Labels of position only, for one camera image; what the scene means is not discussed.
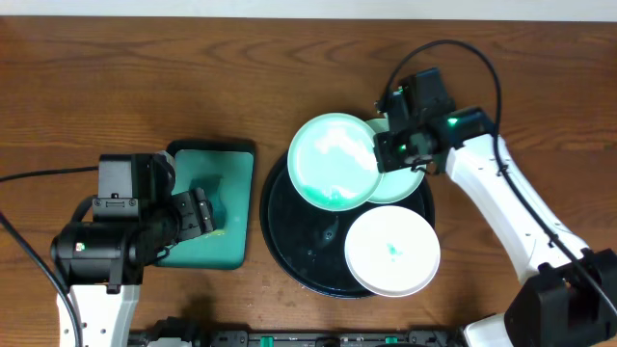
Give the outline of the green yellow scrub sponge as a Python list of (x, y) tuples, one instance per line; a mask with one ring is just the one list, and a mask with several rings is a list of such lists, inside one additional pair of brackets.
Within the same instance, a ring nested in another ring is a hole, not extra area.
[(190, 188), (202, 188), (212, 206), (212, 217), (216, 232), (224, 232), (227, 222), (227, 209), (221, 199), (223, 177), (218, 174), (194, 178)]

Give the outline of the mint plate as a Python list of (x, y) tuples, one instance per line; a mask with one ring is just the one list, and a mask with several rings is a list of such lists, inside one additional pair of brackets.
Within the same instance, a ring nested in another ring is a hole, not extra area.
[(383, 175), (374, 154), (376, 132), (363, 120), (328, 113), (306, 122), (287, 152), (292, 185), (309, 204), (347, 211), (376, 191)]
[(403, 200), (419, 187), (423, 178), (423, 171), (413, 172), (409, 168), (383, 173), (377, 188), (367, 201), (386, 204)]

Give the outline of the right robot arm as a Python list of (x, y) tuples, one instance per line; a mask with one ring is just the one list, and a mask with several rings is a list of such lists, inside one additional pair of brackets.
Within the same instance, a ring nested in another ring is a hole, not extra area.
[(476, 205), (522, 287), (501, 314), (462, 329), (468, 346), (593, 346), (616, 335), (616, 254), (592, 251), (551, 212), (479, 107), (458, 109), (440, 72), (387, 88), (389, 128), (375, 137), (382, 173), (435, 164)]

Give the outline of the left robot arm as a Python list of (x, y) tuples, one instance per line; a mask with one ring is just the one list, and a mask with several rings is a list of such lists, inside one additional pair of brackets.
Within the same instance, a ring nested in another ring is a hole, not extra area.
[(145, 268), (214, 230), (203, 189), (176, 194), (174, 184), (167, 152), (100, 157), (97, 194), (50, 247), (67, 290), (57, 299), (61, 345), (126, 345)]

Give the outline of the black rectangular water tray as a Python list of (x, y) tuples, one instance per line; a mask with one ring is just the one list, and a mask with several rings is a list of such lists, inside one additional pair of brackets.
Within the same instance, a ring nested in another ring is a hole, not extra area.
[(190, 190), (194, 178), (223, 177), (221, 199), (227, 209), (224, 232), (183, 241), (159, 261), (159, 267), (234, 270), (245, 259), (250, 220), (255, 143), (250, 140), (176, 140), (167, 152), (175, 160), (174, 192)]

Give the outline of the round black serving tray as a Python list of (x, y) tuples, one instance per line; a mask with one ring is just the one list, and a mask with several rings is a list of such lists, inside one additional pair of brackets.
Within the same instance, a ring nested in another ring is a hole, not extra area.
[(266, 245), (291, 278), (319, 294), (357, 299), (376, 294), (362, 287), (350, 273), (344, 257), (345, 237), (362, 213), (384, 205), (411, 209), (435, 226), (435, 207), (427, 182), (395, 203), (366, 202), (351, 210), (332, 212), (300, 196), (289, 177), (287, 160), (281, 157), (266, 179), (259, 214)]

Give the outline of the white plate with green stain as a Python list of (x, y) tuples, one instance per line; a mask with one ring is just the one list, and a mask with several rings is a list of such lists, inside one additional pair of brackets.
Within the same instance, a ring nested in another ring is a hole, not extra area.
[(372, 208), (349, 227), (344, 257), (354, 279), (368, 291), (400, 298), (421, 291), (436, 276), (440, 242), (418, 213), (401, 206)]

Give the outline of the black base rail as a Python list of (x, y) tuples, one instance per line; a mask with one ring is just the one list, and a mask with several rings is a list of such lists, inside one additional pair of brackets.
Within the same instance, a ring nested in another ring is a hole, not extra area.
[(421, 328), (410, 331), (252, 331), (247, 326), (202, 326), (169, 317), (128, 336), (129, 347), (464, 347), (462, 332)]

